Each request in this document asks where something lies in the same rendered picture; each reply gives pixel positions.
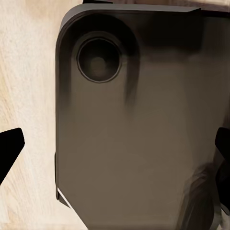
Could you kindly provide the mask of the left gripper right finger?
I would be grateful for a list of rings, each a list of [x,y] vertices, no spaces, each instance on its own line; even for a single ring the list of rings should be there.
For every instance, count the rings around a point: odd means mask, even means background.
[[[215,145],[230,166],[230,129],[218,128]]]

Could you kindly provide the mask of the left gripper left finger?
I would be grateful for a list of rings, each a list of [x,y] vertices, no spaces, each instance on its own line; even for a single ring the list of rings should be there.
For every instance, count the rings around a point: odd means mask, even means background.
[[[20,127],[0,133],[0,185],[25,146]]]

